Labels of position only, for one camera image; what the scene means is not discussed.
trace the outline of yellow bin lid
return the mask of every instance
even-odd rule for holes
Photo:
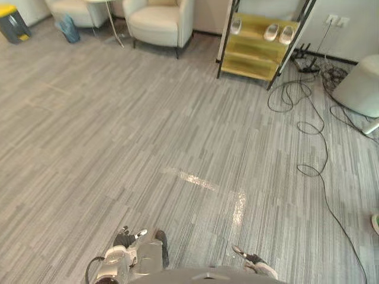
[[[8,16],[17,11],[15,5],[11,4],[0,4],[0,18]]]

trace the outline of power cord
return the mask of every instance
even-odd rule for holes
[[[91,264],[92,262],[96,261],[96,260],[99,260],[99,261],[103,261],[105,258],[103,258],[102,256],[97,256],[97,257],[94,257],[87,265],[87,269],[85,270],[85,284],[89,284],[89,268],[91,267]]]
[[[340,122],[346,124],[347,126],[353,128],[355,131],[359,132],[360,134],[362,134],[363,136],[365,136],[366,138],[372,140],[373,142],[379,144],[379,138],[376,138],[376,137],[370,137],[368,135],[365,135],[362,130],[357,127],[353,120],[349,117],[349,115],[347,114],[346,112],[346,107],[341,105],[338,101],[336,101],[332,94],[333,94],[333,91],[334,89],[342,82],[342,80],[348,75],[348,72],[343,69],[343,68],[340,68],[340,67],[336,67],[336,66],[333,66],[332,64],[330,63],[327,63],[326,66],[323,66],[322,67],[322,71],[320,72],[321,74],[321,78],[322,78],[322,85],[324,87],[324,90],[325,92],[330,96],[330,98],[336,103],[336,105],[333,105],[329,108],[329,111],[330,113],[337,119],[339,120]],[[345,117],[345,119],[342,119],[340,117],[338,117],[338,115],[333,111],[334,109],[336,108],[339,108],[342,113],[343,113],[343,116]],[[368,122],[370,122],[370,120],[368,119],[368,117],[364,116],[364,115],[361,115],[361,114],[358,114],[360,116],[363,116]]]
[[[356,258],[356,260],[357,260],[357,262],[358,262],[358,264],[359,264],[359,266],[360,266],[360,268],[361,268],[361,270],[363,272],[365,284],[367,284],[366,271],[365,271],[365,269],[364,269],[364,267],[362,265],[362,262],[361,262],[361,259],[358,256],[358,253],[356,252],[356,249],[355,249],[355,247],[353,245],[353,242],[352,242],[350,236],[348,235],[348,233],[346,232],[346,229],[343,227],[342,223],[338,219],[338,217],[335,215],[335,213],[330,208],[329,201],[327,200],[325,180],[324,180],[324,178],[322,176],[322,173],[324,172],[325,167],[327,165],[327,162],[329,160],[329,151],[328,151],[326,139],[325,139],[325,136],[322,133],[323,130],[324,130],[324,128],[325,128],[325,121],[321,117],[320,113],[317,111],[317,109],[316,109],[314,103],[312,102],[312,100],[310,99],[310,97],[311,97],[311,95],[312,95],[313,92],[312,92],[311,88],[307,85],[307,83],[313,82],[315,79],[316,79],[315,76],[303,79],[303,75],[300,75],[300,78],[298,80],[292,80],[292,81],[285,82],[285,83],[282,83],[282,84],[278,85],[277,87],[275,87],[269,93],[269,97],[268,97],[268,100],[267,100],[267,106],[268,106],[268,108],[270,110],[272,110],[274,112],[285,113],[285,112],[291,111],[296,105],[299,104],[300,101],[302,101],[303,99],[306,99],[309,102],[309,104],[312,106],[312,108],[314,109],[314,111],[316,112],[316,114],[319,117],[319,119],[321,120],[322,126],[320,128],[317,128],[316,126],[314,126],[314,124],[306,122],[306,121],[299,121],[296,124],[296,127],[303,134],[307,134],[307,135],[319,135],[321,137],[321,139],[323,141],[323,145],[324,145],[324,151],[325,151],[325,161],[324,161],[324,163],[322,164],[322,166],[321,166],[320,169],[317,169],[317,168],[313,167],[312,165],[306,164],[306,163],[298,164],[296,166],[296,168],[297,168],[297,170],[299,172],[301,172],[305,176],[308,176],[308,177],[311,177],[311,178],[318,177],[319,180],[321,180],[322,188],[323,188],[323,193],[324,193],[324,199],[325,199],[325,203],[326,203],[327,209],[329,210],[329,213],[332,215],[332,217],[336,220],[336,222],[340,226],[340,228],[341,228],[343,234],[345,235],[345,237],[348,239],[348,242],[349,242],[349,244],[350,244],[350,246],[351,246],[351,248],[352,248],[352,250],[354,252],[354,256],[355,256],[355,258]],[[302,93],[301,98],[298,98],[298,100],[296,100],[296,101],[293,100],[293,98],[291,97],[291,87],[295,86],[295,85],[300,86],[301,93]],[[282,105],[285,106],[284,109],[275,109],[272,106],[272,97],[274,96],[274,94],[277,93],[277,90],[279,90],[279,89],[281,89],[280,100],[282,102]]]

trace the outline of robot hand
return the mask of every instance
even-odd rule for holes
[[[254,271],[256,274],[278,279],[278,273],[256,254],[244,253],[238,246],[233,246],[232,249],[246,260],[246,271]]]
[[[126,249],[133,244],[139,237],[146,235],[147,230],[142,230],[135,235],[129,235],[128,226],[122,228],[122,230],[117,234],[113,246],[124,246]]]

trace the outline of table leg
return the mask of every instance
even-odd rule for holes
[[[116,29],[114,28],[114,23],[113,23],[113,19],[112,19],[112,15],[111,15],[111,10],[109,9],[109,2],[106,1],[105,3],[107,4],[108,16],[109,16],[109,20],[111,21],[114,37],[116,38],[116,40],[118,41],[118,43],[120,43],[120,46],[124,47],[123,43],[121,42],[120,38],[118,37],[118,34],[116,33]]]
[[[91,10],[88,8],[88,5],[87,5],[87,11],[89,13],[89,16],[91,17],[91,22],[92,22],[92,32],[94,34],[95,37],[97,37],[97,34],[95,32],[95,22],[94,22],[94,18],[92,17],[92,14],[91,14]]]

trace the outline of white armchair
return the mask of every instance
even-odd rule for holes
[[[108,19],[104,3],[89,3],[85,0],[45,0],[55,19],[68,14],[77,27],[100,27]]]
[[[124,0],[129,33],[135,40],[183,48],[192,36],[194,0]]]

